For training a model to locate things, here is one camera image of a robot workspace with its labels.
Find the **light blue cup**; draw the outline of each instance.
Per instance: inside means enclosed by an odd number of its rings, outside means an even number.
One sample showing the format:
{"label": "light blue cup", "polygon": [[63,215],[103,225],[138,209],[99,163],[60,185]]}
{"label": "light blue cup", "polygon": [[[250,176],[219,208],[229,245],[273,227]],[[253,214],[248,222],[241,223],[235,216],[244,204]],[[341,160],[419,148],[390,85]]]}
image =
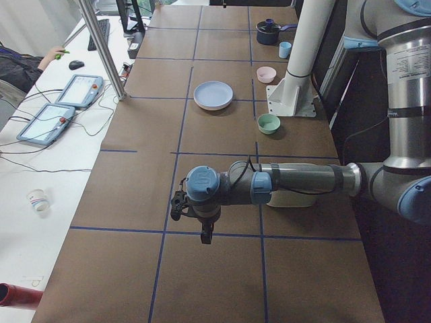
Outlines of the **light blue cup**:
{"label": "light blue cup", "polygon": [[289,42],[280,42],[278,57],[281,59],[286,59],[289,56],[291,49],[292,44],[290,44]]}

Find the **blue joint cap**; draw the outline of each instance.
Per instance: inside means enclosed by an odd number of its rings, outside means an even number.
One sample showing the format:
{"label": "blue joint cap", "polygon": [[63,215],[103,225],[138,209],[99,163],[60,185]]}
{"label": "blue joint cap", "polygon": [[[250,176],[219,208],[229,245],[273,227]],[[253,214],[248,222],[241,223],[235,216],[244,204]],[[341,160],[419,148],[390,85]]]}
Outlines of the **blue joint cap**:
{"label": "blue joint cap", "polygon": [[217,192],[220,178],[211,167],[197,166],[187,174],[186,185],[189,198],[192,201],[203,202]]}
{"label": "blue joint cap", "polygon": [[344,36],[344,48],[346,50],[354,50],[356,52],[372,52],[381,50],[377,40],[361,39]]}
{"label": "blue joint cap", "polygon": [[251,203],[265,204],[271,200],[271,176],[264,172],[255,172],[251,179]]}
{"label": "blue joint cap", "polygon": [[418,224],[431,225],[431,176],[404,191],[398,200],[398,213]]}
{"label": "blue joint cap", "polygon": [[420,17],[431,17],[430,0],[395,0],[402,10]]}

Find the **white plate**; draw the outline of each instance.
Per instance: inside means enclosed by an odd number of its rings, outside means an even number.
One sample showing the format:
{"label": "white plate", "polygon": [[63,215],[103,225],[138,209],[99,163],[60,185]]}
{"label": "white plate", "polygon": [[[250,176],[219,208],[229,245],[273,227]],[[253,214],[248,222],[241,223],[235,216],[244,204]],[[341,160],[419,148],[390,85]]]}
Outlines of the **white plate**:
{"label": "white plate", "polygon": [[196,87],[193,97],[202,109],[214,111],[227,107],[234,98],[234,92],[226,83],[209,81]]}

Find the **red cylinder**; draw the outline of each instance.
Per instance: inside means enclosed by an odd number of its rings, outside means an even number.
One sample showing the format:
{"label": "red cylinder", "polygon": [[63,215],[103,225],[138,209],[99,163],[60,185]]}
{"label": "red cylinder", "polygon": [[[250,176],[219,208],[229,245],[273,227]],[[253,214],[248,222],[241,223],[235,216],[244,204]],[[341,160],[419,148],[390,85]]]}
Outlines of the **red cylinder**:
{"label": "red cylinder", "polygon": [[35,310],[42,295],[43,291],[5,283],[0,284],[0,306]]}

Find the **person's hand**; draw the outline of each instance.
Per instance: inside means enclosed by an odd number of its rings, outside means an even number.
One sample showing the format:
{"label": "person's hand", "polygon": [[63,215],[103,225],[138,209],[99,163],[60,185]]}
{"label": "person's hand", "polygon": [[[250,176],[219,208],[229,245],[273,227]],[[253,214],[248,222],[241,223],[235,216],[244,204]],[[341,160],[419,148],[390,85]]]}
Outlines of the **person's hand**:
{"label": "person's hand", "polygon": [[62,46],[56,46],[56,47],[52,47],[47,54],[45,55],[45,57],[43,58],[43,60],[40,61],[40,64],[38,66],[39,69],[42,69],[43,71],[46,69],[46,67],[49,65],[50,62],[52,62],[53,60],[55,60],[55,56],[56,55],[61,55],[63,56],[64,53],[64,48]]}

